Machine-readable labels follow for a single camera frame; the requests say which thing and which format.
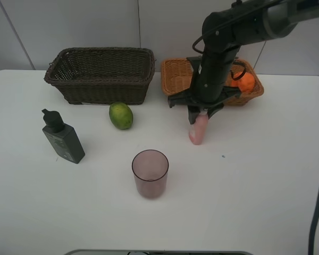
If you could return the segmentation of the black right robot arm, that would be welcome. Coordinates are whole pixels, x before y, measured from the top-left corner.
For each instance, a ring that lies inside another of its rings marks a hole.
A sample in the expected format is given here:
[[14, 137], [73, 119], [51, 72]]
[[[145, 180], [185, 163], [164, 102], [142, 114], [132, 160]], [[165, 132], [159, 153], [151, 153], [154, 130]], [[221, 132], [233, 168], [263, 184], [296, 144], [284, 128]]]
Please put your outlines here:
[[211, 13], [192, 45], [204, 42], [201, 56], [188, 58], [193, 70], [190, 87], [169, 96], [169, 106], [186, 105], [190, 124], [201, 112], [212, 117], [241, 94], [226, 86], [241, 46], [286, 37], [299, 22], [315, 18], [319, 1], [235, 1], [230, 9]]

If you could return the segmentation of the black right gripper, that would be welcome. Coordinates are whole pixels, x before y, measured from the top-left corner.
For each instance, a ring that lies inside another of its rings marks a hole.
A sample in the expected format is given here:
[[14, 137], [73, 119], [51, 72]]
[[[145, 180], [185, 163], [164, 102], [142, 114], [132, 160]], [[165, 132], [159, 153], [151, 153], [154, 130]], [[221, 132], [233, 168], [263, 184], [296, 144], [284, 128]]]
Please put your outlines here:
[[188, 89], [168, 96], [169, 107], [186, 105], [188, 107], [190, 125], [195, 123], [200, 114], [200, 107], [209, 108], [207, 115], [210, 119], [223, 109], [224, 102], [241, 95], [239, 88], [226, 86], [225, 82], [201, 83], [200, 78], [193, 77], [191, 86]]

